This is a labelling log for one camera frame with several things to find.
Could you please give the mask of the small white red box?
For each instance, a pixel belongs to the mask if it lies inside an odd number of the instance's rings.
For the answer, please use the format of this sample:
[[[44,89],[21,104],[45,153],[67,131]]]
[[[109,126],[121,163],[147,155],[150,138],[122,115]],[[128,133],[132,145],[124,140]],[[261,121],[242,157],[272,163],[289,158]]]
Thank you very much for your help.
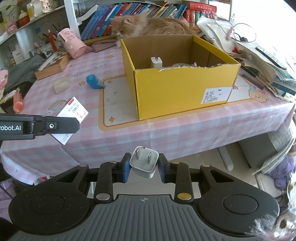
[[[78,132],[88,113],[76,97],[71,98],[57,115],[57,130],[51,135],[59,143],[66,145],[71,136]]]

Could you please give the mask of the blue crumpled ball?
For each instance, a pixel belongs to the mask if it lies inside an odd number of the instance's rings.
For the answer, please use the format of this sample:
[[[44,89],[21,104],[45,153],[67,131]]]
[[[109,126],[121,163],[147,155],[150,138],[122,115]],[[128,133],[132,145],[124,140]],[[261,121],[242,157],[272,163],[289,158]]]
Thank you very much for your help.
[[[100,80],[94,74],[90,74],[86,77],[86,83],[93,89],[105,88],[105,85],[101,84]]]

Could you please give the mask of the orange fluffy cat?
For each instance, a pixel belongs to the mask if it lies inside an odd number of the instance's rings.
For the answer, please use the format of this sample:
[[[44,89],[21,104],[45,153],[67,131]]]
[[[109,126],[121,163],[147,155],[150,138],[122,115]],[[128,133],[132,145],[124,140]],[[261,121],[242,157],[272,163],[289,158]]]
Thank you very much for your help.
[[[192,35],[194,32],[186,23],[171,18],[148,18],[145,14],[116,16],[110,22],[111,33],[116,36],[116,46],[121,39],[147,35]]]

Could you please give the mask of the pile of papers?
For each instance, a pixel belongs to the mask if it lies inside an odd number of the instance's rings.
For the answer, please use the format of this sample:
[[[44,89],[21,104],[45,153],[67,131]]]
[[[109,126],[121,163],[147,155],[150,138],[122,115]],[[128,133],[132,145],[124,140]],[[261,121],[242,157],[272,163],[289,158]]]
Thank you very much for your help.
[[[214,46],[240,62],[253,81],[282,100],[295,101],[295,69],[290,66],[293,60],[258,44],[250,25],[202,16],[197,26]]]

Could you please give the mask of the yellow cardboard box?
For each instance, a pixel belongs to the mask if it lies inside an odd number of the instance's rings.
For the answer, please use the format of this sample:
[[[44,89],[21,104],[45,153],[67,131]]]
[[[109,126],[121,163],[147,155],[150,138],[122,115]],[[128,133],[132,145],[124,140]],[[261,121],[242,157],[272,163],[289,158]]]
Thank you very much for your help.
[[[138,119],[226,103],[240,63],[194,35],[121,39],[125,76]],[[163,68],[151,68],[159,56]]]

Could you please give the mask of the white bookshelf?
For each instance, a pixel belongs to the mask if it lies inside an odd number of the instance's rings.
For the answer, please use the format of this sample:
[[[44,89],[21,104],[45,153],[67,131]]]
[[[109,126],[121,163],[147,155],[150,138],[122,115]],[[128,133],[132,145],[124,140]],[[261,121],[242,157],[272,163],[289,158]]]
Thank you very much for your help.
[[[96,4],[99,6],[110,6],[126,1],[50,1],[54,9],[50,11],[39,11],[38,16],[33,16],[25,26],[8,34],[5,27],[19,21],[21,10],[26,11],[31,1],[1,1],[1,67],[6,65],[6,60],[12,56],[12,52],[18,45],[25,60],[30,57],[29,52],[34,49],[34,43],[41,40],[41,36],[47,30],[55,30],[57,33],[65,27],[69,27],[80,38],[79,25],[82,22],[75,14],[75,7],[83,14]]]

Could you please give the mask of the mauve folded cloth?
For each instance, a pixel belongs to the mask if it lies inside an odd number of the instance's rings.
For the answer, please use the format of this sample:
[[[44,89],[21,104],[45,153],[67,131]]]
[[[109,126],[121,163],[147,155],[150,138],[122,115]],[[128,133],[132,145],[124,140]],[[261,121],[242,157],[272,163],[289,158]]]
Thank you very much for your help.
[[[116,45],[116,39],[107,39],[94,43],[91,47],[94,52],[100,52]]]

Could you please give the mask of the orange pink bottle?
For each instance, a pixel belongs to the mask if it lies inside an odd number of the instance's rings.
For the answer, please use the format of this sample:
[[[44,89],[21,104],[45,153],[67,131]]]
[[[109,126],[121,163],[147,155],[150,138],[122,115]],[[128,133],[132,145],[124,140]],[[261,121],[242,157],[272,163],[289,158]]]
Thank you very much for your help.
[[[13,97],[13,110],[15,113],[21,113],[23,108],[23,97],[19,91],[16,91]]]

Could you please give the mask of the wooden chess board box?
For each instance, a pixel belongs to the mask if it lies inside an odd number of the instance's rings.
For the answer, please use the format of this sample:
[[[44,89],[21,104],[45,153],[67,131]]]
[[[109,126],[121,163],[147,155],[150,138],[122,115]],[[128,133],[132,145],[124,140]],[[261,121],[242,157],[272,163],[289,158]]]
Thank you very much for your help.
[[[71,56],[66,50],[59,50],[49,56],[46,61],[39,67],[35,76],[41,80],[54,74],[63,72],[70,61]]]

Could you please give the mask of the small white plug charger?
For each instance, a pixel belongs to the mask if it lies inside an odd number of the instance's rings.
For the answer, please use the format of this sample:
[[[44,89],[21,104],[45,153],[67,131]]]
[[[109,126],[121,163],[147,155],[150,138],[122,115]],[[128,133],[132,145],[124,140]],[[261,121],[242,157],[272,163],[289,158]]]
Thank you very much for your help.
[[[157,151],[138,146],[133,151],[129,164],[138,176],[151,179],[156,171],[158,158]]]

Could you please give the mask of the pink checkered tablecloth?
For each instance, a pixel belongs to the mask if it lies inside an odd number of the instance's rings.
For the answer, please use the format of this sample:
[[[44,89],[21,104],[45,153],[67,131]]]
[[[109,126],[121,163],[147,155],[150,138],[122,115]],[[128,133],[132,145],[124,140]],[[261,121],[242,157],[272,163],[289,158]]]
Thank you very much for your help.
[[[121,50],[112,47],[73,59],[63,72],[36,81],[23,100],[25,114],[56,115],[73,97],[89,113],[66,145],[51,135],[3,142],[1,161],[6,172],[23,183],[33,184],[39,178],[55,176],[79,164],[95,168],[119,160],[137,146],[154,149],[172,160],[283,130],[295,108],[293,102],[265,91],[268,99],[264,103],[249,99],[126,125],[117,125],[112,114],[103,123],[99,117],[102,92],[92,89],[86,77],[94,74],[111,87],[112,77],[123,73]],[[56,94],[54,82],[63,77],[69,78],[70,87]]]

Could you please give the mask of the white large power adapter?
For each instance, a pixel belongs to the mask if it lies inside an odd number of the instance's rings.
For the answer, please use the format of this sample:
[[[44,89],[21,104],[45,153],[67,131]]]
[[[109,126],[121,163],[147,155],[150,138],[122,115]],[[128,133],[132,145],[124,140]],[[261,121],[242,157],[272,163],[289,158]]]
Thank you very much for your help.
[[[151,57],[151,68],[157,68],[157,69],[163,68],[163,61],[159,56]]]

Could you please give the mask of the beige eraser block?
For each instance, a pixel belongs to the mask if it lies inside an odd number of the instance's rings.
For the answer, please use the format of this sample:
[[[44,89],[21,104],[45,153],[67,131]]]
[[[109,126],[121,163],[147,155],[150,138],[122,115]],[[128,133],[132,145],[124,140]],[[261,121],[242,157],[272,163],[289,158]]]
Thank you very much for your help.
[[[59,94],[70,87],[70,82],[68,77],[63,77],[54,82],[54,90],[56,94]]]

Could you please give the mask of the pink cylindrical case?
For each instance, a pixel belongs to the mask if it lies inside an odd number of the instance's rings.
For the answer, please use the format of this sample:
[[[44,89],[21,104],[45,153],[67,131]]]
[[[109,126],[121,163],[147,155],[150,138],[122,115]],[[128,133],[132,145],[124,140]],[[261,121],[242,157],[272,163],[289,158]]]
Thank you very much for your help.
[[[64,28],[58,33],[58,37],[72,58],[76,59],[85,53],[87,46],[74,34],[71,29]]]

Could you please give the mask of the grey folded cloth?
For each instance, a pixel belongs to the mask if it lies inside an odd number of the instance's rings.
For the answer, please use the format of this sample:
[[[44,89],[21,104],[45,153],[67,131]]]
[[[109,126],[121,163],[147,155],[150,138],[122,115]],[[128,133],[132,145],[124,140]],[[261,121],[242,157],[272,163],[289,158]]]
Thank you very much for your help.
[[[45,58],[37,54],[32,58],[10,68],[8,71],[8,82],[5,85],[4,90],[11,91],[24,82],[33,84],[37,79],[35,72],[37,72],[45,61]]]

